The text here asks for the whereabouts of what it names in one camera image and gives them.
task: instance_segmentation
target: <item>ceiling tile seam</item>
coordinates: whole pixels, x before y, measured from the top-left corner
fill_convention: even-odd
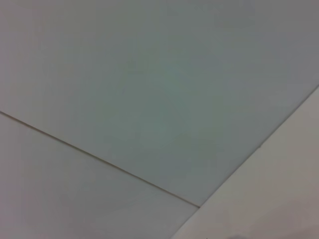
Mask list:
[[[168,191],[168,190],[166,190],[166,189],[164,189],[164,188],[162,188],[162,187],[160,187],[160,186],[158,186],[156,184],[153,184],[153,183],[151,183],[151,182],[149,182],[149,181],[147,181],[147,180],[145,180],[145,179],[143,179],[143,178],[141,178],[141,177],[139,177],[137,175],[134,175],[134,174],[132,174],[132,173],[130,173],[130,172],[128,172],[128,171],[126,171],[126,170],[124,170],[124,169],[122,169],[122,168],[120,168],[120,167],[118,167],[118,166],[116,166],[116,165],[114,165],[112,163],[110,163],[110,162],[105,161],[104,159],[102,159],[102,158],[100,158],[100,157],[98,157],[96,155],[93,155],[93,154],[91,154],[91,153],[89,153],[89,152],[87,152],[87,151],[85,151],[83,149],[80,149],[80,148],[78,148],[78,147],[76,147],[76,146],[74,146],[74,145],[72,145],[72,144],[70,144],[68,142],[65,142],[65,141],[63,141],[63,140],[61,140],[61,139],[59,139],[59,138],[57,138],[57,137],[55,137],[55,136],[53,136],[53,135],[51,135],[49,133],[46,133],[46,132],[44,132],[44,131],[42,131],[42,130],[34,127],[34,126],[31,126],[31,125],[29,125],[29,124],[27,124],[27,123],[15,118],[15,117],[11,116],[11,115],[3,112],[3,111],[0,111],[0,115],[5,116],[5,117],[7,117],[7,118],[9,118],[9,119],[11,119],[11,120],[13,120],[13,121],[25,126],[25,127],[28,127],[29,129],[34,130],[34,131],[36,131],[36,132],[38,132],[40,134],[43,134],[43,135],[45,135],[47,137],[50,137],[51,139],[56,140],[59,143],[62,143],[64,145],[67,145],[68,147],[71,147],[71,148],[73,148],[73,149],[75,149],[75,150],[77,150],[77,151],[79,151],[81,153],[84,153],[84,154],[92,157],[95,160],[99,160],[99,161],[107,164],[108,166],[116,168],[116,169],[120,170],[121,172],[124,172],[124,173],[126,173],[126,174],[128,174],[128,175],[130,175],[130,176],[132,176],[134,178],[137,178],[140,181],[143,181],[143,182],[145,182],[145,183],[147,183],[147,184],[149,184],[149,185],[151,185],[151,186],[153,186],[153,187],[155,187],[155,188],[157,188],[157,189],[159,189],[159,190],[161,190],[161,191],[163,191],[163,192],[165,192],[167,194],[170,194],[170,195],[172,195],[175,198],[178,198],[178,199],[180,199],[180,200],[182,200],[182,201],[184,201],[184,202],[186,202],[186,203],[188,203],[188,204],[190,204],[190,205],[192,205],[194,207],[197,207],[198,209],[201,207],[200,205],[197,205],[197,204],[195,204],[195,203],[193,203],[193,202],[191,202],[191,201],[189,201],[189,200],[187,200],[187,199],[185,199],[185,198],[183,198],[183,197],[181,197],[181,196],[179,196],[177,194],[174,194],[174,193],[172,193],[172,192],[170,192],[170,191]]]
[[[275,127],[274,130],[272,130],[268,136],[266,136],[266,138],[259,144],[259,146],[257,146],[255,149],[253,149],[253,151],[245,158],[245,160],[244,160],[242,163],[240,163],[240,164],[235,168],[235,170],[232,171],[232,172],[225,178],[225,180],[223,180],[223,181],[219,184],[219,186],[216,188],[216,190],[214,190],[214,191],[209,195],[209,197],[205,200],[205,202],[202,204],[202,206],[203,206],[203,205],[213,196],[213,194],[231,177],[231,175],[233,175],[233,174],[237,171],[237,169],[240,168],[240,167],[246,162],[246,160],[247,160],[248,158],[250,158],[258,149],[260,149],[260,148],[263,146],[263,144],[270,138],[270,136],[272,136],[272,135],[279,129],[279,127],[280,127],[284,122],[286,122],[286,120],[289,119],[290,116],[292,116],[292,115],[296,112],[296,110],[297,110],[318,88],[319,88],[319,84],[316,85],[316,86],[310,91],[310,93],[308,93],[308,94],[306,95],[306,97],[303,98],[303,99],[301,100],[301,102],[278,124],[278,126]]]

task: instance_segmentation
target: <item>ceiling panel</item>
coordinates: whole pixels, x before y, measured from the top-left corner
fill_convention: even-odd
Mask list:
[[[0,115],[0,237],[168,239],[196,207]]]
[[[314,0],[3,0],[0,110],[201,205],[318,83]]]

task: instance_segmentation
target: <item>white surface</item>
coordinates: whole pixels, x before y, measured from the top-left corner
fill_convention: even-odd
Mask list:
[[[168,239],[195,210],[0,115],[2,239]]]
[[[318,158],[316,90],[173,238],[318,238]]]
[[[0,111],[201,205],[318,83],[316,0],[1,0]]]

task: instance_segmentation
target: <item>ceiling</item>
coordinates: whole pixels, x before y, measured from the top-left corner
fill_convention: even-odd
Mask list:
[[[2,0],[0,111],[189,202],[187,218],[318,84],[317,8]]]

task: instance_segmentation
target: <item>white wall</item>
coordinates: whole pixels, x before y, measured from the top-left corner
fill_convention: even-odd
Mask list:
[[[319,237],[319,90],[178,231],[174,239]]]
[[[196,209],[0,114],[1,239],[167,239]]]
[[[0,111],[201,206],[316,86],[318,22],[316,0],[0,0]]]

